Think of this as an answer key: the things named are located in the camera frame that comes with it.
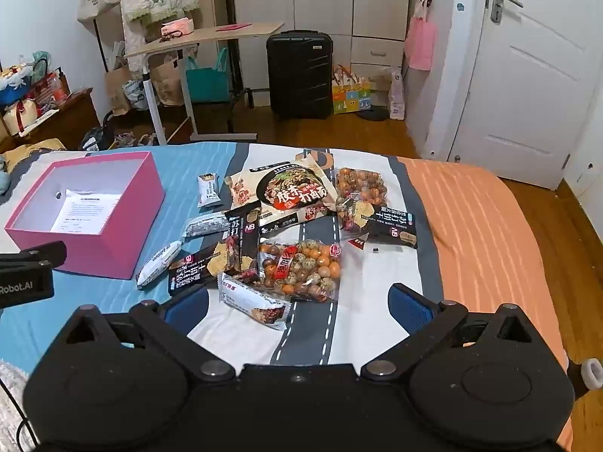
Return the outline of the black cracker pack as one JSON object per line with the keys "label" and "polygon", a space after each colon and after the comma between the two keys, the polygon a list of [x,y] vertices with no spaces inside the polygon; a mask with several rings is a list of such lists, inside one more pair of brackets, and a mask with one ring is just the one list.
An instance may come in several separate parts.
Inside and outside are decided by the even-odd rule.
{"label": "black cracker pack", "polygon": [[412,213],[368,202],[356,202],[353,208],[352,232],[371,243],[418,245],[416,219]]}
{"label": "black cracker pack", "polygon": [[187,289],[204,286],[229,267],[225,242],[188,254],[168,267],[168,294],[175,297]]}
{"label": "black cracker pack", "polygon": [[261,202],[254,201],[226,212],[229,222],[226,238],[226,274],[244,283],[257,280]]}

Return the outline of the quail egg bag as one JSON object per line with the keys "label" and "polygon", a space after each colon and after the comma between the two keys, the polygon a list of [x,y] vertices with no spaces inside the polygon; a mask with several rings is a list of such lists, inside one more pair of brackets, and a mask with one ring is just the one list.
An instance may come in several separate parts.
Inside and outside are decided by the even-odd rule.
{"label": "quail egg bag", "polygon": [[382,175],[377,171],[342,167],[336,171],[336,212],[342,230],[359,232],[362,224],[355,222],[355,210],[360,205],[383,207],[387,205],[387,188]]}
{"label": "quail egg bag", "polygon": [[261,243],[257,289],[285,299],[334,301],[342,273],[341,254],[339,244],[313,239],[296,244]]}

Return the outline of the beige instant noodle packet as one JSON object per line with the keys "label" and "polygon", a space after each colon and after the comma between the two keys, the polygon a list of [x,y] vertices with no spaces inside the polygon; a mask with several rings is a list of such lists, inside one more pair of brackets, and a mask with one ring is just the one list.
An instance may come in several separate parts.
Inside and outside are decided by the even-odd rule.
{"label": "beige instant noodle packet", "polygon": [[260,202],[263,236],[336,211],[336,189],[311,156],[241,170],[225,184],[235,208]]}

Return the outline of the printed paper sheet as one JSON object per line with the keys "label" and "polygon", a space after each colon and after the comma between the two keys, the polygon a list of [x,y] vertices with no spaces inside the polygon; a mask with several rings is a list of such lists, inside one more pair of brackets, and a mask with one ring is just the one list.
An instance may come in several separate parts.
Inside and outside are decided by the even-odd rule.
{"label": "printed paper sheet", "polygon": [[121,194],[66,190],[51,233],[97,236],[106,225]]}

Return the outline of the grey snack bar middle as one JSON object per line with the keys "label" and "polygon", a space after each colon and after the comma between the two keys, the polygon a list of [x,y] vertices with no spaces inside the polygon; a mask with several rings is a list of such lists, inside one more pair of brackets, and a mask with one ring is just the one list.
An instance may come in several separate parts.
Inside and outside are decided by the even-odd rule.
{"label": "grey snack bar middle", "polygon": [[223,212],[204,213],[190,218],[185,223],[182,237],[185,239],[204,237],[225,232],[230,226],[229,219]]}

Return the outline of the pink storage box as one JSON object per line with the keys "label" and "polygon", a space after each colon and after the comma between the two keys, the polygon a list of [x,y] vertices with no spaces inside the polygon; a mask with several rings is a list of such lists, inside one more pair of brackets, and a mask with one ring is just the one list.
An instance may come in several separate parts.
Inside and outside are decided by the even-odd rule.
{"label": "pink storage box", "polygon": [[5,231],[20,249],[64,243],[64,272],[131,279],[164,198],[149,152],[55,161],[17,204]]}

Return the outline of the small white snack bar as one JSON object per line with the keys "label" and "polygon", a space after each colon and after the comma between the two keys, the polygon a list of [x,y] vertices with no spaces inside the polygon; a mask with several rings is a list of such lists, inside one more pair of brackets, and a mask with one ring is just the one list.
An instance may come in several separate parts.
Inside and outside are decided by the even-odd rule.
{"label": "small white snack bar", "polygon": [[218,174],[200,174],[197,177],[199,209],[209,208],[221,203],[218,186]]}

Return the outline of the striped bedsheet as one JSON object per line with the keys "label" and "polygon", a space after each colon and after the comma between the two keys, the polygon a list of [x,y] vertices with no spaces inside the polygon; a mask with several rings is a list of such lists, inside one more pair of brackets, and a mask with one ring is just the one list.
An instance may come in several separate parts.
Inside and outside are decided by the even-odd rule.
{"label": "striped bedsheet", "polygon": [[[23,414],[42,451],[555,451],[574,390],[517,303],[444,294],[425,209],[396,160],[375,170],[381,249],[340,245],[336,194],[308,153],[262,145],[132,149],[51,164],[9,216],[58,273],[1,276],[3,347],[42,339]],[[197,307],[114,282],[178,240],[196,173],[250,174],[227,254]]]}

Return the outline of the wooden nightstand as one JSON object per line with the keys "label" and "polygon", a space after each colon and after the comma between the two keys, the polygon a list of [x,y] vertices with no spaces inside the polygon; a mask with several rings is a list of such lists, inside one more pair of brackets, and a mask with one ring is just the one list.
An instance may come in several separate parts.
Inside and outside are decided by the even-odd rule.
{"label": "wooden nightstand", "polygon": [[36,144],[49,139],[59,139],[67,150],[79,148],[84,135],[92,128],[99,127],[91,93],[87,88],[73,93],[51,118],[43,121],[27,137],[8,137],[1,141],[1,152],[6,152],[24,144]]}

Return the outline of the cream gift box red ribbon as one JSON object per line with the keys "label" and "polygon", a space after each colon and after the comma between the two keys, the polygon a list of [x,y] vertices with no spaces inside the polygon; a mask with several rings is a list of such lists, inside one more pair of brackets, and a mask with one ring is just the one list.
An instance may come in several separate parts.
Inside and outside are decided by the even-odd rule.
{"label": "cream gift box red ribbon", "polygon": [[17,100],[7,108],[3,115],[4,125],[11,136],[20,135],[38,118],[38,108],[30,99]]}

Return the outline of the blue bowl with items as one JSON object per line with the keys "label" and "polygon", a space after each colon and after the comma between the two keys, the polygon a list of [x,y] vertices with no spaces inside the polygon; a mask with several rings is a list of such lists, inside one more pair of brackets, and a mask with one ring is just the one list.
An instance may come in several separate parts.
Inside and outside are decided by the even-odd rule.
{"label": "blue bowl with items", "polygon": [[23,98],[30,90],[32,76],[30,63],[4,69],[0,78],[0,105],[8,106]]}

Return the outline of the brown paper bag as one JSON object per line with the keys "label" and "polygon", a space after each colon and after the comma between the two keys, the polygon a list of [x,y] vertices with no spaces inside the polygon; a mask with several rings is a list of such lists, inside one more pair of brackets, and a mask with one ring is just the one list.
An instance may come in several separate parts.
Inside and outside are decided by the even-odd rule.
{"label": "brown paper bag", "polygon": [[126,85],[132,78],[128,66],[122,66],[119,69],[111,70],[104,75],[105,90],[108,96],[109,105],[115,116],[125,115],[132,105],[127,98],[122,86]]}

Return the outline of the colourful gift box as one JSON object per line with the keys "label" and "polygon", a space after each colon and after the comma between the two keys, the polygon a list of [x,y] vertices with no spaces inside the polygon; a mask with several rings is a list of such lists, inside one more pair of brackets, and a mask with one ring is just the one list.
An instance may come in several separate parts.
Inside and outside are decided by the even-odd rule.
{"label": "colourful gift box", "polygon": [[370,82],[341,64],[333,72],[331,92],[335,115],[365,111],[372,106]]}

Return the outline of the teal tote bag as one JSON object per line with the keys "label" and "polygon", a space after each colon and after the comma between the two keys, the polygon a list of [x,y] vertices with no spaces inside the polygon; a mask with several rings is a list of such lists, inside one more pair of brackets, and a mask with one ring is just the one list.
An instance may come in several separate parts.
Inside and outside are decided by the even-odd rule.
{"label": "teal tote bag", "polygon": [[218,53],[214,66],[200,67],[193,57],[186,60],[186,79],[193,103],[225,103],[230,101],[228,50]]}

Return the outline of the wooden rolling side table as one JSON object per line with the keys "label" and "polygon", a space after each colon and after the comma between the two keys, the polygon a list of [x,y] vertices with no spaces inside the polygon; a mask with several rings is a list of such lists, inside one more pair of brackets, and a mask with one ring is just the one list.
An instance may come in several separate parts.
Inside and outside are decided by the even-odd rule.
{"label": "wooden rolling side table", "polygon": [[197,130],[196,119],[193,110],[193,104],[190,99],[188,82],[186,78],[186,57],[199,57],[201,52],[208,50],[208,45],[213,44],[215,50],[218,50],[218,42],[239,41],[245,38],[256,38],[270,36],[276,33],[283,27],[283,23],[249,23],[249,24],[228,24],[221,27],[204,27],[203,29],[194,30],[192,33],[183,37],[172,38],[170,40],[161,41],[157,39],[143,45],[135,51],[125,55],[126,59],[135,57],[142,58],[142,81],[147,104],[151,115],[154,132],[158,136],[158,142],[163,145],[168,145],[174,135],[170,138],[165,137],[164,127],[162,126],[161,116],[158,111],[158,101],[155,99],[155,92],[151,83],[149,59],[151,56],[161,54],[177,55],[177,69],[181,80],[181,89],[184,99],[184,105],[187,113],[187,118],[182,122],[186,125],[190,122],[192,134],[191,142],[254,142],[257,139],[256,134],[236,134],[233,132],[231,119],[227,122],[227,134],[200,134]]}

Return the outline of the pink bag on hook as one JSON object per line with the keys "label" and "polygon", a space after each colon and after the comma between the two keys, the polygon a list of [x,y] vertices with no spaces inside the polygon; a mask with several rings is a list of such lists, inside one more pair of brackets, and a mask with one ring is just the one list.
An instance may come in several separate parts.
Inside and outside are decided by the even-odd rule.
{"label": "pink bag on hook", "polygon": [[438,29],[427,19],[427,6],[422,0],[415,4],[410,19],[404,53],[410,69],[430,72]]}

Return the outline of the black suitcase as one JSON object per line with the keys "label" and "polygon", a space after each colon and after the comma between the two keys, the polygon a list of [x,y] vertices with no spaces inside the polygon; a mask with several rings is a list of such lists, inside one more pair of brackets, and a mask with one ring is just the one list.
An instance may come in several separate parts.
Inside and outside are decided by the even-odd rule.
{"label": "black suitcase", "polygon": [[279,121],[328,118],[332,112],[333,42],[317,31],[286,31],[266,43],[270,106]]}

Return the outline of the pink item on table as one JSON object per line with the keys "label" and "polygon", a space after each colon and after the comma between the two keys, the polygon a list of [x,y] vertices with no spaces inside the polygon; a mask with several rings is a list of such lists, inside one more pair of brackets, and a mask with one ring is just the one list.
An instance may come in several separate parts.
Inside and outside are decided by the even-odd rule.
{"label": "pink item on table", "polygon": [[171,20],[161,25],[161,40],[170,40],[190,35],[194,31],[194,21],[189,17]]}

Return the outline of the white door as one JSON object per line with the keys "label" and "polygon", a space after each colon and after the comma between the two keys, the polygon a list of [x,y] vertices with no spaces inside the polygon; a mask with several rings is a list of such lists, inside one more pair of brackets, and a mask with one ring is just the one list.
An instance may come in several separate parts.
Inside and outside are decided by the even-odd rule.
{"label": "white door", "polygon": [[506,2],[484,13],[451,160],[554,190],[584,125],[602,60],[602,0]]}

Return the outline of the white wardrobe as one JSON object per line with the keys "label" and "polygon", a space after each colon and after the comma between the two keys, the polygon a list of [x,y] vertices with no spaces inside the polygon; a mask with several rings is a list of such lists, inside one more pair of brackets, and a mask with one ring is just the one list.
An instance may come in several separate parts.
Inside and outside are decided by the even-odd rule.
{"label": "white wardrobe", "polygon": [[234,0],[240,23],[281,23],[283,30],[329,35],[333,62],[369,79],[384,105],[390,74],[403,61],[409,0]]}

